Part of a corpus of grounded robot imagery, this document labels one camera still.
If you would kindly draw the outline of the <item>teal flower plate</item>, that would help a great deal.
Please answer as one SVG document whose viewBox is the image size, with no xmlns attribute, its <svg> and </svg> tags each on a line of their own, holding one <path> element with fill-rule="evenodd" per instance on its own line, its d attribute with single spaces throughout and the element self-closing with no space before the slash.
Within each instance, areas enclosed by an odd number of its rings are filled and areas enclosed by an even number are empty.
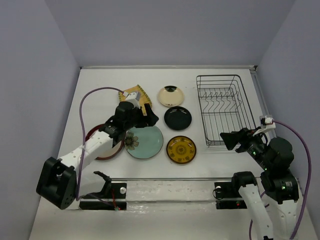
<svg viewBox="0 0 320 240">
<path fill-rule="evenodd" d="M 134 158 L 146 160 L 157 155 L 164 144 L 164 137 L 157 126 L 133 127 L 127 131 L 124 146 Z"/>
</svg>

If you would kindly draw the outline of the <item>bamboo pattern square plate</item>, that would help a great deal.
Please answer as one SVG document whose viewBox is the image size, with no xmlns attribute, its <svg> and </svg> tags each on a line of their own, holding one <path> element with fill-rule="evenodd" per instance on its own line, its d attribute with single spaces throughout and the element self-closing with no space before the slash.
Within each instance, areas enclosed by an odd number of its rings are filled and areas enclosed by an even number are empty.
<svg viewBox="0 0 320 240">
<path fill-rule="evenodd" d="M 142 112 L 144 116 L 147 115 L 145 104 L 149 104 L 151 108 L 153 107 L 150 97 L 147 95 L 147 93 L 143 90 L 143 88 L 139 84 L 124 90 L 124 92 L 128 94 L 137 93 L 139 105 L 142 107 Z"/>
</svg>

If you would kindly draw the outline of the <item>black round plate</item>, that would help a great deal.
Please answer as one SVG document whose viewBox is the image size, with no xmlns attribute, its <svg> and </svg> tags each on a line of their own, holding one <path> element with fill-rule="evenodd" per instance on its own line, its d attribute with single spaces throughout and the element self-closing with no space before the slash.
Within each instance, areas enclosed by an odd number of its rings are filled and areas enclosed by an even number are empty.
<svg viewBox="0 0 320 240">
<path fill-rule="evenodd" d="M 191 125 L 192 115 L 186 108 L 174 106 L 165 112 L 164 122 L 171 130 L 182 131 Z"/>
</svg>

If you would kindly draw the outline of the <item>cream round plate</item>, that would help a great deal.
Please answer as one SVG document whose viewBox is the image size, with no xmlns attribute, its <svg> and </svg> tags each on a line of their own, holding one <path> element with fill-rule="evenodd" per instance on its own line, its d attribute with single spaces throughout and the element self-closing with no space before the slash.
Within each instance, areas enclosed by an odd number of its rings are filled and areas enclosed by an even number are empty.
<svg viewBox="0 0 320 240">
<path fill-rule="evenodd" d="M 167 85 L 159 90 L 157 99 L 165 107 L 176 107 L 184 102 L 185 95 L 179 87 Z"/>
</svg>

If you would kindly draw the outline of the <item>red rimmed pink plate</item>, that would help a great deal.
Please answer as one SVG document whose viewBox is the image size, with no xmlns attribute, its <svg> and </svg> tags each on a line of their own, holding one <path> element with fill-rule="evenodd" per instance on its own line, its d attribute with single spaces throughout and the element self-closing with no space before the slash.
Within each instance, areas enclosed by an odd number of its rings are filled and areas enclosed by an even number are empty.
<svg viewBox="0 0 320 240">
<path fill-rule="evenodd" d="M 89 140 L 92 135 L 98 131 L 101 127 L 103 126 L 103 124 L 99 124 L 96 125 L 95 127 L 93 127 L 85 136 L 85 141 Z M 113 157 L 115 157 L 117 154 L 119 154 L 123 147 L 124 147 L 124 142 L 125 140 L 122 139 L 121 142 L 119 142 L 117 145 L 115 145 L 113 148 L 109 149 L 108 151 L 106 151 L 102 156 L 98 156 L 96 158 L 97 161 L 107 161 L 112 159 Z"/>
</svg>

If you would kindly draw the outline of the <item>yellow patterned brown-rim plate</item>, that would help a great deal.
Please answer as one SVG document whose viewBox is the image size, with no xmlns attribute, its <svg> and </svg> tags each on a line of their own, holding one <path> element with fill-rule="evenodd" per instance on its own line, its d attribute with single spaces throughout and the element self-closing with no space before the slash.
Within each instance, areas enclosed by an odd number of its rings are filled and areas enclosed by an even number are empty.
<svg viewBox="0 0 320 240">
<path fill-rule="evenodd" d="M 196 157 L 197 147 L 189 137 L 177 135 L 168 141 L 165 151 L 172 162 L 185 165 Z"/>
</svg>

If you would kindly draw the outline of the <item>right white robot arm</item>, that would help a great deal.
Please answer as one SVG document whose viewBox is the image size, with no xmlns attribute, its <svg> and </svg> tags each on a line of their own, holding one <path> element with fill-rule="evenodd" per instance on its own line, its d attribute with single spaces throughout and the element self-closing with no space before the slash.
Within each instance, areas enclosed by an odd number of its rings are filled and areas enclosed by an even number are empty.
<svg viewBox="0 0 320 240">
<path fill-rule="evenodd" d="M 288 240 L 297 223 L 298 183 L 289 167 L 294 160 L 293 147 L 282 137 L 263 142 L 260 129 L 220 133 L 226 148 L 246 152 L 262 168 L 260 175 L 269 209 L 265 208 L 257 180 L 250 171 L 234 173 L 230 190 L 244 200 L 259 240 Z"/>
</svg>

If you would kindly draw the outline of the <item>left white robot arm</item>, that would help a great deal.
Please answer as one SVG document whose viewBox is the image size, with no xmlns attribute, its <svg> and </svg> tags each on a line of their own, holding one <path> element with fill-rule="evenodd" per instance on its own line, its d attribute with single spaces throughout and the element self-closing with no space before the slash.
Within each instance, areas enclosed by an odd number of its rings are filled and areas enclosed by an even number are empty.
<svg viewBox="0 0 320 240">
<path fill-rule="evenodd" d="M 43 164 L 36 193 L 61 210 L 86 195 L 97 199 L 108 196 L 112 190 L 108 175 L 96 170 L 92 173 L 94 179 L 86 180 L 82 171 L 121 142 L 131 128 L 152 127 L 158 122 L 159 117 L 148 103 L 144 108 L 146 114 L 129 101 L 120 102 L 114 115 L 89 139 L 84 139 L 82 145 L 58 159 L 48 158 Z"/>
</svg>

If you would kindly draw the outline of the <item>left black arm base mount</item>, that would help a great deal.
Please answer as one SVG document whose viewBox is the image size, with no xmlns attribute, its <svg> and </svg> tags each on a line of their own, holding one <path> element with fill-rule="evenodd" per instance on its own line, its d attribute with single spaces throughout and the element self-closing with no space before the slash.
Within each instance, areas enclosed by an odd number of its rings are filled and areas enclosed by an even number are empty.
<svg viewBox="0 0 320 240">
<path fill-rule="evenodd" d="M 79 209 L 91 211 L 125 211 L 127 209 L 127 183 L 115 182 L 101 171 L 93 172 L 95 177 L 102 179 L 99 191 L 91 191 L 79 202 Z"/>
</svg>

